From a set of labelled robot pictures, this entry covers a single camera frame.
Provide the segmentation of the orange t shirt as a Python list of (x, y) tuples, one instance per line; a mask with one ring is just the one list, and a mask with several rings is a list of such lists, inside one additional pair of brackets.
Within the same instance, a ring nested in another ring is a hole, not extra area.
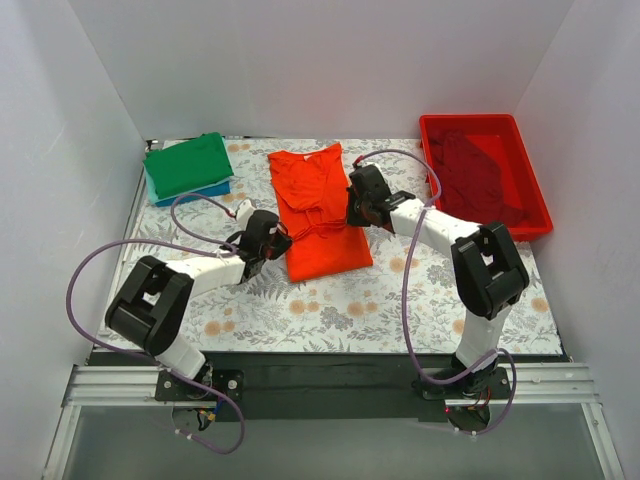
[(293, 240), (286, 266), (294, 283), (373, 265), (364, 230), (347, 224), (342, 153), (336, 143), (315, 152), (268, 155), (279, 216)]

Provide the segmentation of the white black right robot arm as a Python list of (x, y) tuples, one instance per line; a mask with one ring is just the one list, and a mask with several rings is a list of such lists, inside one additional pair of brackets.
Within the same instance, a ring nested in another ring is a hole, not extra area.
[(347, 223), (383, 228), (452, 261), (465, 326), (454, 353), (461, 371), (449, 379), (419, 375), (436, 385), (453, 383), (487, 369), (498, 357), (498, 343), (512, 307), (529, 285), (529, 275), (508, 228), (479, 225), (450, 216), (405, 191), (393, 193), (374, 165), (354, 164), (349, 174)]

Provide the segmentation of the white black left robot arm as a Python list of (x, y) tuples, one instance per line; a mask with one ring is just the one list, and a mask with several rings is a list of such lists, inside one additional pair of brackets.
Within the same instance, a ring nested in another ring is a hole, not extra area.
[(279, 217), (266, 210), (240, 215), (241, 229), (214, 252), (165, 262), (140, 258), (106, 310), (106, 326), (162, 366), (190, 380), (206, 359), (180, 332), (192, 298), (224, 286), (240, 285), (292, 246)]

